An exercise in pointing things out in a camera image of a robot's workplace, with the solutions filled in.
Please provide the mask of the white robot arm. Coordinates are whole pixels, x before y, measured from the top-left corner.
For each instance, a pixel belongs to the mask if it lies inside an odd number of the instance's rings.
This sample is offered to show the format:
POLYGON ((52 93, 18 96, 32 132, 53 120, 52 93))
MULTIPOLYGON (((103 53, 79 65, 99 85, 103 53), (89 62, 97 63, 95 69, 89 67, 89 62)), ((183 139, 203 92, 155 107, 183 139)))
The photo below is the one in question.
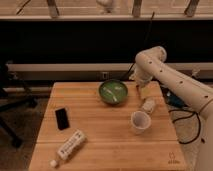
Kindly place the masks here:
POLYGON ((164 63, 167 52, 155 46, 135 57, 135 80, 145 87, 153 77, 164 84, 204 120, 195 171, 213 171, 213 88, 172 69, 164 63))

